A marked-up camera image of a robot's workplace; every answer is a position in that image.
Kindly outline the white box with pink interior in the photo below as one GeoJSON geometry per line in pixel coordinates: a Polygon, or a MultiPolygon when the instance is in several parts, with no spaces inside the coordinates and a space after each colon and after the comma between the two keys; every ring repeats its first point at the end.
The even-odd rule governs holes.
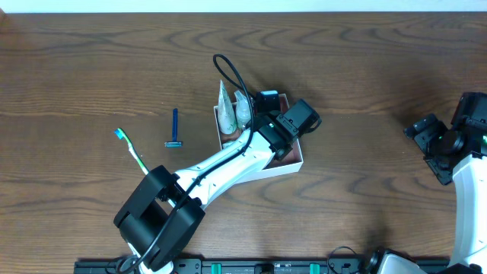
{"type": "MultiPolygon", "coordinates": [[[[218,107],[213,106],[213,111],[215,115],[216,131],[218,133],[219,148],[223,150],[224,143],[237,139],[240,136],[240,131],[236,131],[233,135],[224,135],[221,133],[218,122],[218,107]]],[[[236,184],[296,173],[301,169],[303,163],[304,160],[301,146],[297,139],[292,145],[292,150],[282,160],[270,161],[263,170],[240,178],[236,184]]]]}

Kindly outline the blue foaming soap pump bottle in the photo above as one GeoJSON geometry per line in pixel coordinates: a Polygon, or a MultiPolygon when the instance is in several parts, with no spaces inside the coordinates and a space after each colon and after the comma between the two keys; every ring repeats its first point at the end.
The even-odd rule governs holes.
{"type": "Polygon", "coordinates": [[[237,127],[240,130],[245,130],[251,117],[249,101],[246,95],[239,90],[234,92],[234,96],[236,98],[235,117],[237,127]]]}

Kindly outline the white Pantene bamboo tube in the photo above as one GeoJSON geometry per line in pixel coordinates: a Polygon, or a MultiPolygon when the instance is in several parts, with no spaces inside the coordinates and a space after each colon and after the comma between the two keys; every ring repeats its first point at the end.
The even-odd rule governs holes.
{"type": "Polygon", "coordinates": [[[217,120],[220,132],[222,134],[232,135],[237,130],[237,121],[234,108],[222,80],[220,80],[220,89],[218,94],[217,120]]]}

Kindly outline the green Dettol soap box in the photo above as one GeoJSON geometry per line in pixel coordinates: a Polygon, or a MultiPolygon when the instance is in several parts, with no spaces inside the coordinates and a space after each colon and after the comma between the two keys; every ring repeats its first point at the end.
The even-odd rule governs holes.
{"type": "Polygon", "coordinates": [[[239,143],[236,142],[236,141],[228,141],[228,142],[225,142],[223,145],[222,145],[222,149],[225,150],[227,148],[234,148],[236,146],[238,146],[239,143]]]}

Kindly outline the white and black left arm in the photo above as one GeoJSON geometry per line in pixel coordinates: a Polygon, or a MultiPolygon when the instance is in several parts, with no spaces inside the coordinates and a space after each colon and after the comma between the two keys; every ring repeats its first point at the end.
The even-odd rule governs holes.
{"type": "Polygon", "coordinates": [[[148,171],[113,220],[133,252],[131,264],[121,263],[116,272],[156,273],[168,266],[214,199],[241,178],[283,159],[298,138],[320,123],[317,111],[299,100],[285,113],[253,116],[237,139],[199,164],[173,173],[164,166],[148,171]]]}

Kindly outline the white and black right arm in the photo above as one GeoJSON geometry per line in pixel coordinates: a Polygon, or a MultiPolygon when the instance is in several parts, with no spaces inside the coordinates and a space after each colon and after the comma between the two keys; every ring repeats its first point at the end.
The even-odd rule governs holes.
{"type": "Polygon", "coordinates": [[[429,114],[404,134],[417,144],[438,181],[455,186],[454,248],[443,272],[485,273],[486,126],[462,118],[448,129],[429,114]]]}

